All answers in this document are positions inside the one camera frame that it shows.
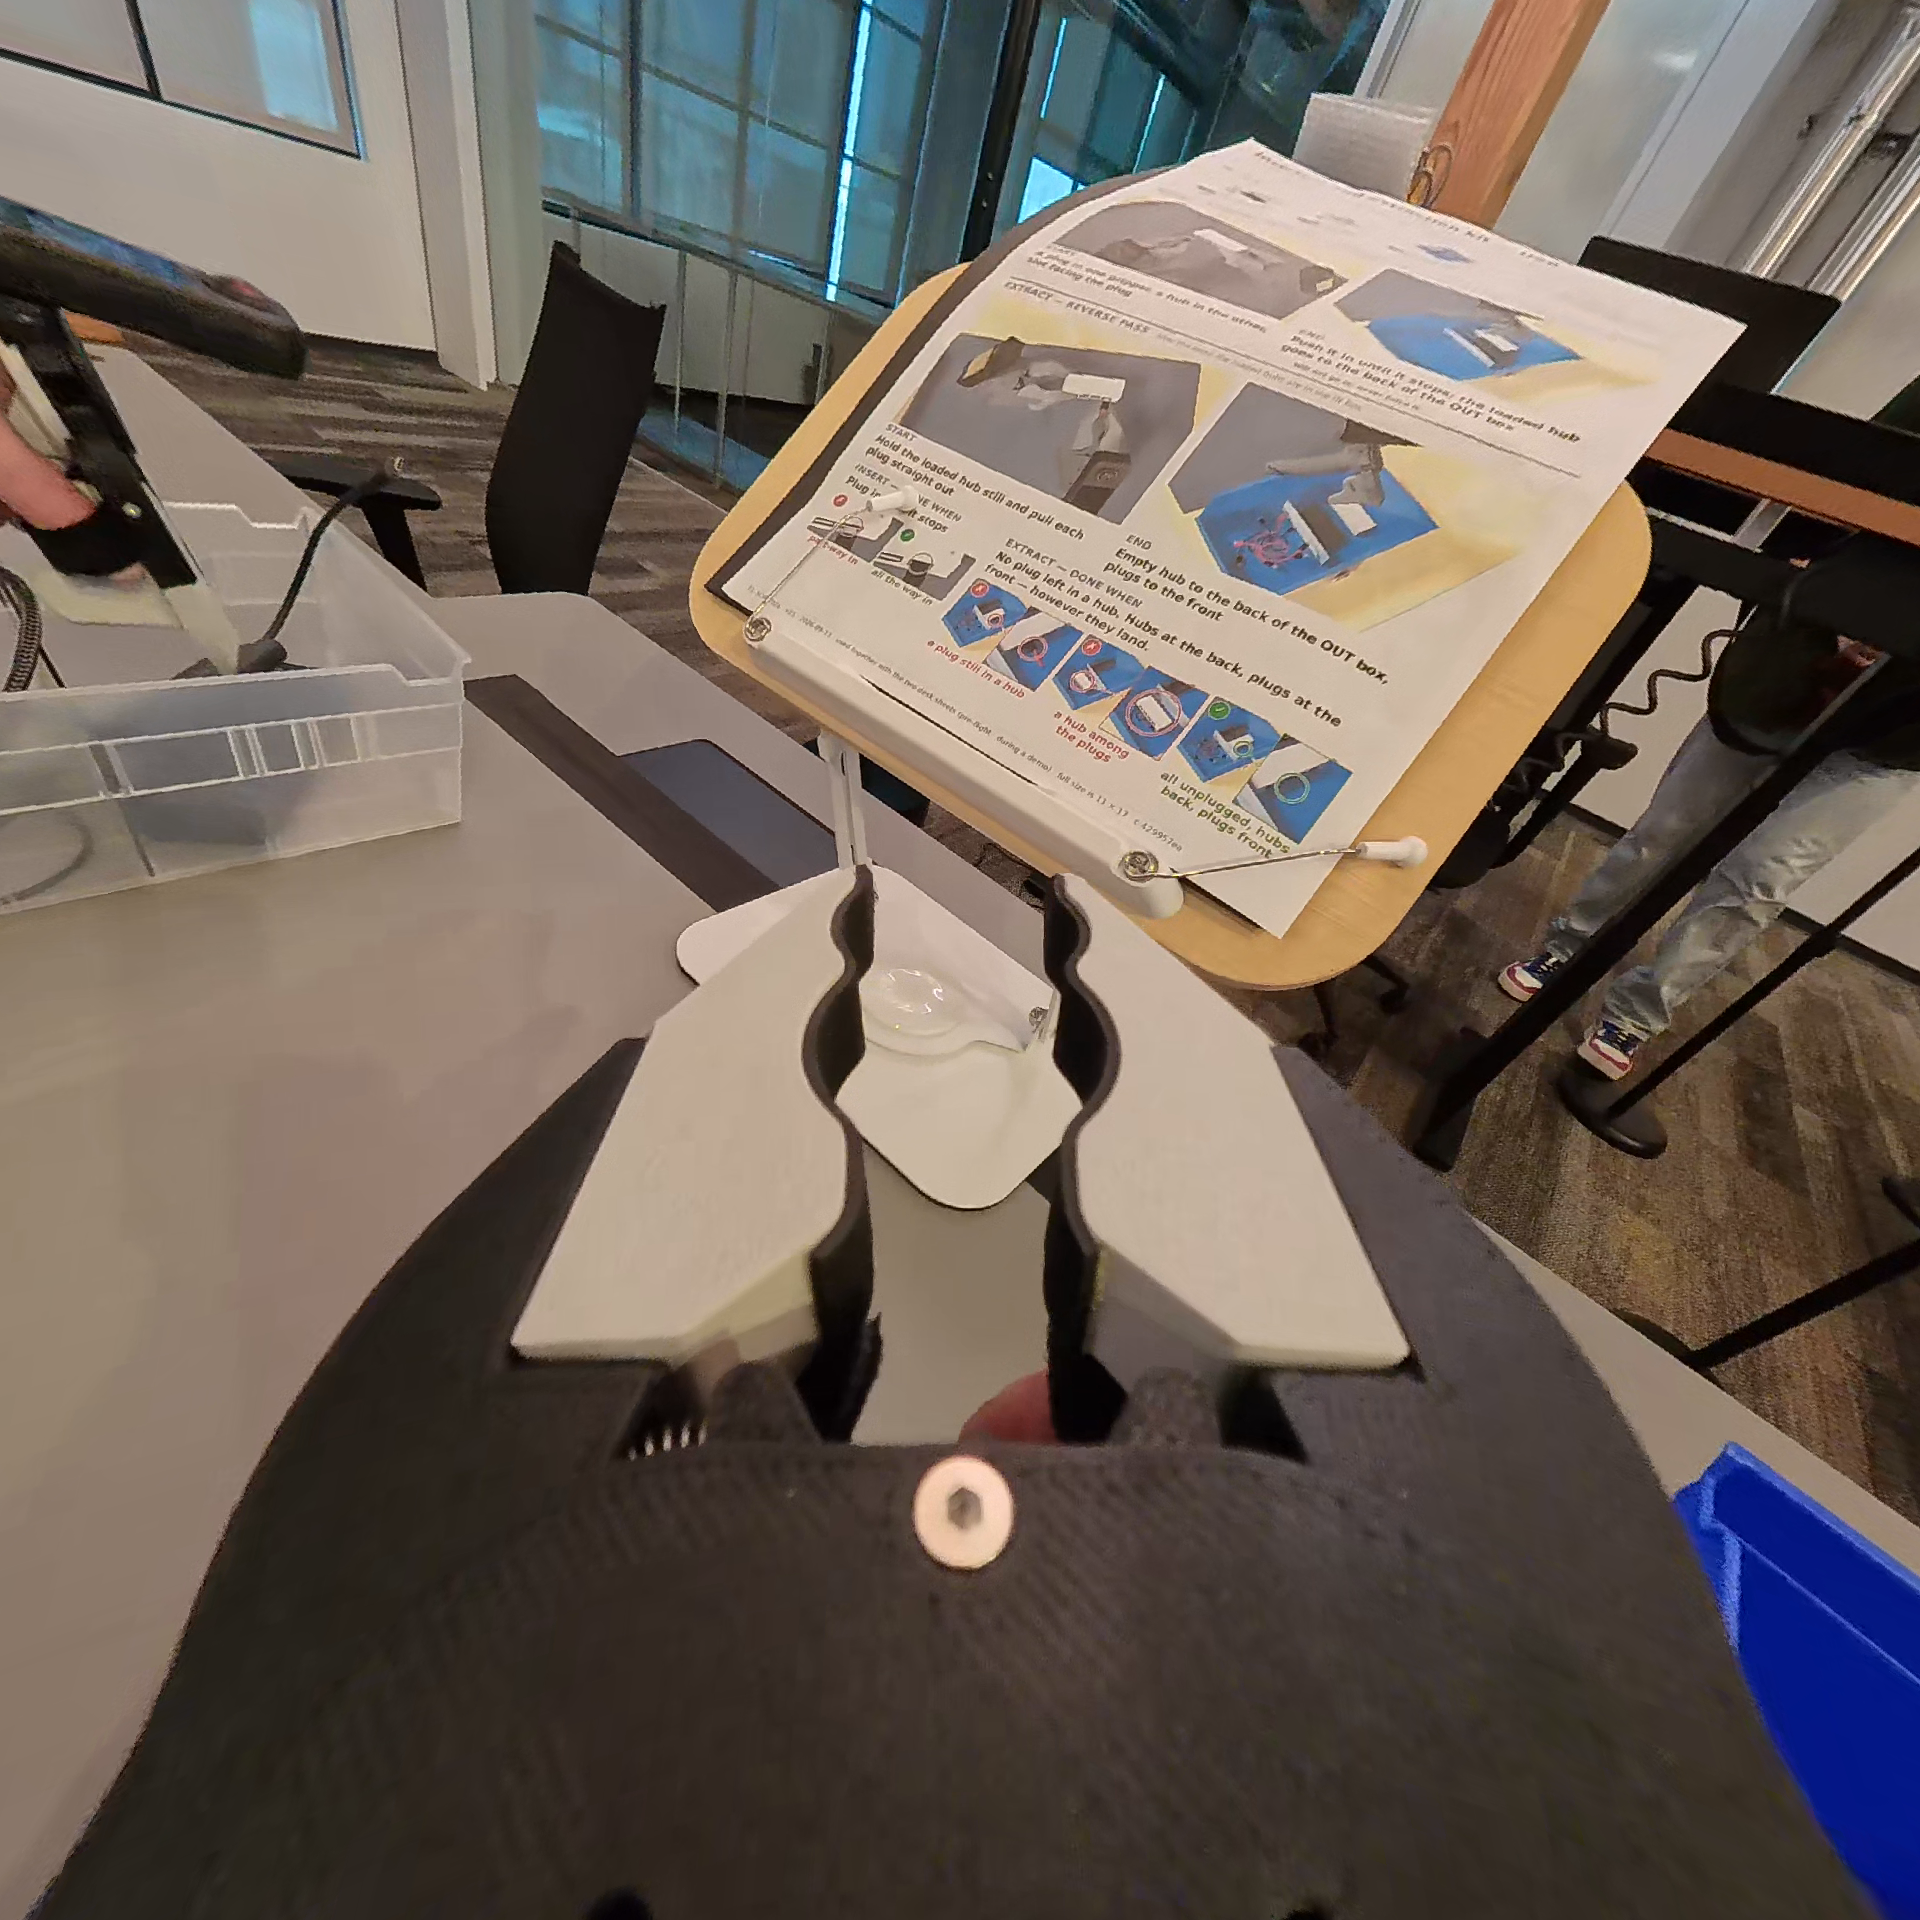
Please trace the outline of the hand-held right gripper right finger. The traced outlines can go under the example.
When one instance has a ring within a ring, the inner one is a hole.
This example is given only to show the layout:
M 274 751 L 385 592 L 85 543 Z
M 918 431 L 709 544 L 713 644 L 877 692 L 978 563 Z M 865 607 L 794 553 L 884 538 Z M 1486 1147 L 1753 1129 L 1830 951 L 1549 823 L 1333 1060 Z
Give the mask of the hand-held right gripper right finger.
M 1052 1404 L 1181 1370 L 1394 1370 L 1410 1338 L 1274 1043 L 1083 879 L 1045 905 L 1052 1065 L 1078 1108 L 1045 1226 Z

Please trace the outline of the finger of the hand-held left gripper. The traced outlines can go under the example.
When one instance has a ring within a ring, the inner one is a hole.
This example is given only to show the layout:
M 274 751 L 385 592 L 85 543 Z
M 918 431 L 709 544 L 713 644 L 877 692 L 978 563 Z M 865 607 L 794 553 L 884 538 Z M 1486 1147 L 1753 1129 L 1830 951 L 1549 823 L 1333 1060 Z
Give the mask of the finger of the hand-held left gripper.
M 217 676 L 241 671 L 241 638 L 228 607 L 191 573 L 184 583 L 163 583 L 143 563 L 122 563 L 109 570 L 57 569 L 57 609 L 72 627 L 102 632 L 172 632 Z

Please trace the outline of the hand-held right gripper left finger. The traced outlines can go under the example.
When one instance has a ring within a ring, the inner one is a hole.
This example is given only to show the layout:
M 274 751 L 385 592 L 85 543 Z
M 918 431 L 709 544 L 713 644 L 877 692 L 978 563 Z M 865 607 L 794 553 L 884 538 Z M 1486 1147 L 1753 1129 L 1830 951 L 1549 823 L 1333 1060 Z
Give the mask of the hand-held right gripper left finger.
M 835 1100 L 865 1051 L 877 875 L 805 881 L 648 1035 L 510 1335 L 523 1363 L 792 1370 L 806 1409 L 880 1373 L 865 1147 Z

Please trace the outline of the clear plastic storage bin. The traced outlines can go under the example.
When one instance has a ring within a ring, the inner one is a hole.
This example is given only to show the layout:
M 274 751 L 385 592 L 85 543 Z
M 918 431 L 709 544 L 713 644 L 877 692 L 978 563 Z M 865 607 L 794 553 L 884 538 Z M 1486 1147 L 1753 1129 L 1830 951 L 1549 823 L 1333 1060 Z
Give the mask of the clear plastic storage bin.
M 461 821 L 468 650 L 428 602 L 338 524 L 303 566 L 311 501 L 163 508 L 244 644 L 239 676 L 172 632 L 66 622 L 57 570 L 4 532 L 44 644 L 4 692 L 7 914 Z

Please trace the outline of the blue plastic bin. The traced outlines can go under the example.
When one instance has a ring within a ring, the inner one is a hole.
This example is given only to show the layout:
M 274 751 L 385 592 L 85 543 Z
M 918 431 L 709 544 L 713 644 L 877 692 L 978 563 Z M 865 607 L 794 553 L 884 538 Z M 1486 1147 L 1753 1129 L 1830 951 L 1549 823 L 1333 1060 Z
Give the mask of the blue plastic bin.
M 1918 1918 L 1918 1574 L 1740 1445 L 1672 1505 L 1837 1856 Z

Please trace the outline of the person's left hand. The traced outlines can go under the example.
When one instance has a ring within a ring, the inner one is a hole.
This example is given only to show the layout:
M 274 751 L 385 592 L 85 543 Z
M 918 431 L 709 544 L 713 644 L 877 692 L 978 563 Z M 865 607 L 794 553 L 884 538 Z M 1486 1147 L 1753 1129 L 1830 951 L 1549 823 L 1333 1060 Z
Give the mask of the person's left hand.
M 70 532 L 85 524 L 102 503 L 81 492 L 62 467 L 41 455 L 11 417 L 0 422 L 4 445 L 4 523 L 31 532 Z

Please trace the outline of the black office chair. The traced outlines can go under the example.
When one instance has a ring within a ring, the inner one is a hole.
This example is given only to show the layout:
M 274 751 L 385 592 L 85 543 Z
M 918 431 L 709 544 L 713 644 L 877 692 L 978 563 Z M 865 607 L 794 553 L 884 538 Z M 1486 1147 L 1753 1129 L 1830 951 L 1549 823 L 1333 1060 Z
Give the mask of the black office chair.
M 483 496 L 502 593 L 589 593 L 658 393 L 665 306 L 596 277 L 553 241 L 536 337 Z

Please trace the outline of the long wooden workbench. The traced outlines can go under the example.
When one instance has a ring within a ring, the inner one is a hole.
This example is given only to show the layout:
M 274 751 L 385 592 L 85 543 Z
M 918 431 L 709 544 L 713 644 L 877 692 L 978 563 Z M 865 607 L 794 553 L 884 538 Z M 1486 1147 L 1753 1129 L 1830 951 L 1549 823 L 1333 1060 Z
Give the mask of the long wooden workbench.
M 1779 393 L 1779 382 L 1837 320 L 1840 299 L 1597 236 L 1584 266 L 1738 320 L 1738 343 L 1633 467 L 1631 487 L 1653 524 L 1653 563 L 1624 629 L 1650 647 L 1696 588 L 1768 583 L 1740 563 L 1738 532 L 1779 508 L 1762 535 L 1772 563 L 1819 557 L 1843 535 L 1918 544 L 1918 426 L 1853 417 Z

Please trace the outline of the brown wooden post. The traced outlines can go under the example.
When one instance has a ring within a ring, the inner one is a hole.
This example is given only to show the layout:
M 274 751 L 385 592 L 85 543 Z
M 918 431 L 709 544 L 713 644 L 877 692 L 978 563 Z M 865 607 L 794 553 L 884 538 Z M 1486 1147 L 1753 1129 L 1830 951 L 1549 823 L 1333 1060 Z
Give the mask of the brown wooden post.
M 1493 229 L 1609 4 L 1493 4 L 1439 111 L 1409 203 Z

